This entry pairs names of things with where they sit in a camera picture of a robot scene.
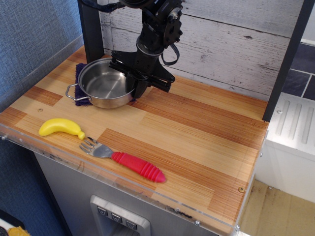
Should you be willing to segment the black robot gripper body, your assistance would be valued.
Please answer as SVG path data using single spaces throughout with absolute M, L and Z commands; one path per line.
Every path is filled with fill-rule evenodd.
M 125 76 L 131 71 L 135 79 L 148 79 L 148 87 L 169 92 L 175 82 L 175 76 L 168 72 L 160 63 L 163 58 L 164 47 L 151 51 L 144 45 L 137 45 L 136 52 L 112 51 L 110 67 L 122 72 Z

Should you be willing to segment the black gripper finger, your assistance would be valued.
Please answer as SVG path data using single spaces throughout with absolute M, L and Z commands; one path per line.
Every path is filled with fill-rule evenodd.
M 148 79 L 136 79 L 134 84 L 134 96 L 133 98 L 140 98 L 149 85 Z
M 134 74 L 129 71 L 126 74 L 126 92 L 132 92 L 136 87 L 136 79 Z

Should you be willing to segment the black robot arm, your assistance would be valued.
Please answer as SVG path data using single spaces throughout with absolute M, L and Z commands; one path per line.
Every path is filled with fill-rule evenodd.
M 132 90 L 135 99 L 151 86 L 168 92 L 175 77 L 163 66 L 174 65 L 176 61 L 166 62 L 163 51 L 171 47 L 176 56 L 180 55 L 175 43 L 183 34 L 180 29 L 182 1 L 120 0 L 100 5 L 92 0 L 84 0 L 82 3 L 106 13 L 125 6 L 142 10 L 142 30 L 136 40 L 137 51 L 113 51 L 110 67 L 124 73 L 126 86 Z

